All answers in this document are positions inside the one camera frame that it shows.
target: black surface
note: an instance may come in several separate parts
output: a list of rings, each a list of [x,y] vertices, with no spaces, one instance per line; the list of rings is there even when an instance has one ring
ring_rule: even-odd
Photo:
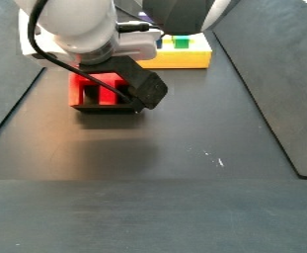
[[[43,75],[0,130],[0,253],[307,253],[307,181],[207,36],[211,68],[159,71],[137,116],[82,115]]]
[[[139,115],[82,115],[67,105],[67,72],[48,71],[2,129],[0,179],[294,178],[210,38],[209,71],[159,71],[169,94]]]
[[[215,34],[294,166],[307,176],[307,4],[245,0]]]
[[[304,181],[0,181],[0,253],[307,253]]]
[[[22,55],[18,15],[15,2],[0,0],[0,124],[42,71]]]

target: red object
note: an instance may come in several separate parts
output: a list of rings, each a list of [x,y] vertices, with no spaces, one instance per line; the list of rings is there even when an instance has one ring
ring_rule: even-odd
[[[90,74],[92,77],[107,83],[114,88],[119,89],[120,86],[129,85],[127,81],[116,73],[106,74]],[[68,87],[68,105],[71,107],[84,104],[84,86],[96,85],[99,89],[99,96],[96,98],[96,104],[100,106],[114,106],[119,104],[118,95],[91,82],[84,77],[75,73],[70,73],[70,87]]]

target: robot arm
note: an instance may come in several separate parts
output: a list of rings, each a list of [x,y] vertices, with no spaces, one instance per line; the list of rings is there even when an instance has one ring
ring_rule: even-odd
[[[154,109],[167,92],[158,75],[142,69],[135,60],[155,57],[161,30],[170,35],[199,33],[213,21],[209,13],[215,2],[145,0],[143,8],[159,27],[157,29],[149,23],[118,24],[112,0],[15,1],[23,10],[20,39],[24,54],[44,62],[48,60],[106,87],[135,112]],[[131,80],[129,95],[90,75],[106,72],[116,72]]]
[[[27,15],[31,15],[38,0],[15,1]],[[137,1],[163,32],[170,35],[201,33],[222,15],[231,2],[231,0]],[[20,17],[22,34],[27,33],[27,15],[22,13]],[[52,54],[59,53],[60,47],[76,63],[98,64],[116,55],[129,55],[134,60],[154,58],[159,30],[123,34],[116,29],[116,20],[112,0],[50,0],[39,20],[44,34],[38,40],[44,47],[54,48]],[[26,38],[27,36],[22,43],[26,48],[31,48],[26,45],[28,44]]]

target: yellow block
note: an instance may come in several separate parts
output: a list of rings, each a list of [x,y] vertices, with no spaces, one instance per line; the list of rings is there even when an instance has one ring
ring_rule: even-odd
[[[209,68],[213,49],[203,34],[190,36],[190,48],[175,49],[171,36],[162,39],[162,49],[157,50],[157,57],[139,60],[143,68]]]

